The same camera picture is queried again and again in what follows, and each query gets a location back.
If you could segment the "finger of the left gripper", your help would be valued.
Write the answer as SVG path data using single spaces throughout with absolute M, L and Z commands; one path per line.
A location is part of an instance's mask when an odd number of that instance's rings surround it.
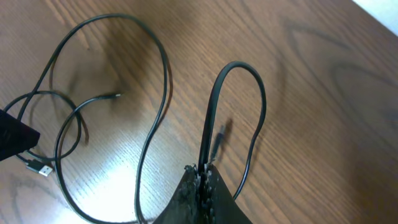
M 1 161 L 35 147 L 40 133 L 1 110 Z

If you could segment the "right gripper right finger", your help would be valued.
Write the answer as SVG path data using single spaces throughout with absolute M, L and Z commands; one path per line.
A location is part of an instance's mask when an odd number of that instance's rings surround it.
M 214 165 L 207 165 L 203 187 L 205 222 L 211 224 L 251 224 L 238 207 L 221 174 Z

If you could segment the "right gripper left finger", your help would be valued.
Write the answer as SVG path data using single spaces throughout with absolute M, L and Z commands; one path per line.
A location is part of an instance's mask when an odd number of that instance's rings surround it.
M 199 223 L 197 167 L 187 165 L 184 170 L 172 198 L 153 224 Z

